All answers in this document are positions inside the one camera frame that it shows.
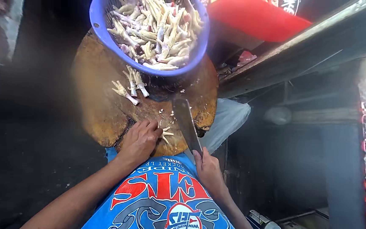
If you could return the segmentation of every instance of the blue t-shirt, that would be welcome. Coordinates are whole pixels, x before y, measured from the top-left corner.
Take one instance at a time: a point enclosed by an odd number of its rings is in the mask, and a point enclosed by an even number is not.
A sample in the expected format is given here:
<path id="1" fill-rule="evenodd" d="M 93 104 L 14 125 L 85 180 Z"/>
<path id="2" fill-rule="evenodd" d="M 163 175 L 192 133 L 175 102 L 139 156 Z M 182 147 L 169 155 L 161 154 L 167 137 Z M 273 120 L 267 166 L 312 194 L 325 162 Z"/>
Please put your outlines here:
<path id="1" fill-rule="evenodd" d="M 233 229 L 185 154 L 150 158 L 111 190 L 83 229 Z"/>

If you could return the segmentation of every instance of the right hand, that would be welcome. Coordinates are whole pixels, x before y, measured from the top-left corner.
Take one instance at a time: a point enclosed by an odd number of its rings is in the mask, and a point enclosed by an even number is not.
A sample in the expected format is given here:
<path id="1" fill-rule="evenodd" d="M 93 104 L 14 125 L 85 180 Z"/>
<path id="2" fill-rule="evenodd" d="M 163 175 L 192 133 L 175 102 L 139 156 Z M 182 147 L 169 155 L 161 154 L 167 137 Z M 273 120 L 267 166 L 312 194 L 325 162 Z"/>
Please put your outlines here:
<path id="1" fill-rule="evenodd" d="M 163 129 L 158 128 L 157 121 L 145 119 L 135 123 L 125 135 L 117 156 L 133 160 L 134 165 L 139 166 L 149 158 L 162 133 Z"/>
<path id="2" fill-rule="evenodd" d="M 229 195 L 228 188 L 222 178 L 220 164 L 216 157 L 210 155 L 206 147 L 203 147 L 203 158 L 197 150 L 193 150 L 198 178 L 212 198 L 224 198 Z"/>

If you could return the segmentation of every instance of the plastic colander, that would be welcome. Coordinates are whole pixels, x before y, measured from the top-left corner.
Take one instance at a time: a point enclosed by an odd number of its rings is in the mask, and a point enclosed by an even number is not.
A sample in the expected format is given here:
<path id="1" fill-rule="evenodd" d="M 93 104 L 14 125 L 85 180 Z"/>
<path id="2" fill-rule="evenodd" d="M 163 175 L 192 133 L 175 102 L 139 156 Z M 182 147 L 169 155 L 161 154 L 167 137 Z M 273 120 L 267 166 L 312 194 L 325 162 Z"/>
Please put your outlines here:
<path id="1" fill-rule="evenodd" d="M 204 22 L 203 29 L 201 34 L 197 36 L 197 47 L 190 52 L 189 63 L 182 68 L 172 71 L 161 71 L 145 67 L 142 64 L 132 60 L 118 47 L 113 35 L 107 31 L 107 28 L 113 28 L 112 17 L 109 15 L 109 12 L 113 10 L 112 6 L 114 5 L 118 8 L 121 7 L 121 3 L 118 0 L 93 0 L 90 6 L 90 22 L 95 34 L 97 34 L 101 42 L 109 49 L 113 50 L 119 57 L 121 57 L 134 69 L 149 75 L 161 77 L 182 75 L 194 69 L 200 63 L 204 54 L 206 53 L 207 41 L 210 34 L 210 21 L 206 8 L 199 2 L 199 0 L 191 0 L 191 2 L 194 8 L 200 14 L 201 20 Z"/>

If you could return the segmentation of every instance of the forearm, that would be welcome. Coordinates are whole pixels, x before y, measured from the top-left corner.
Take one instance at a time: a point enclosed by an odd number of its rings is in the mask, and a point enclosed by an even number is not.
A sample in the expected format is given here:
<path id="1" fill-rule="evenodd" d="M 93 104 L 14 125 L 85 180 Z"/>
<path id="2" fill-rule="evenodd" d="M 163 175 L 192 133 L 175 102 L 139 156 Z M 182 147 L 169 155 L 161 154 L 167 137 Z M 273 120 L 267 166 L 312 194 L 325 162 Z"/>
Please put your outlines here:
<path id="1" fill-rule="evenodd" d="M 73 228 L 98 201 L 137 165 L 116 157 L 104 168 L 63 193 L 33 216 L 22 228 Z"/>
<path id="2" fill-rule="evenodd" d="M 231 198 L 227 187 L 222 188 L 222 191 L 213 196 L 213 199 L 236 229 L 252 229 L 248 220 Z"/>

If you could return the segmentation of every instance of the red container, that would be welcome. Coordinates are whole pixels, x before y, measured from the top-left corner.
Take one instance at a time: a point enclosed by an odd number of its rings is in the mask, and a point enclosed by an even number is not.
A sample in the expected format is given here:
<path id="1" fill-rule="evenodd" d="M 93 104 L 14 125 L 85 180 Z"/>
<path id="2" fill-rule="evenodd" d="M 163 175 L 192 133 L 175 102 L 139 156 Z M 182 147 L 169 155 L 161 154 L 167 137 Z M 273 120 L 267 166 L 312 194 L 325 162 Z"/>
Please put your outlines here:
<path id="1" fill-rule="evenodd" d="M 263 0 L 216 0 L 207 11 L 210 19 L 270 42 L 284 42 L 312 24 Z"/>

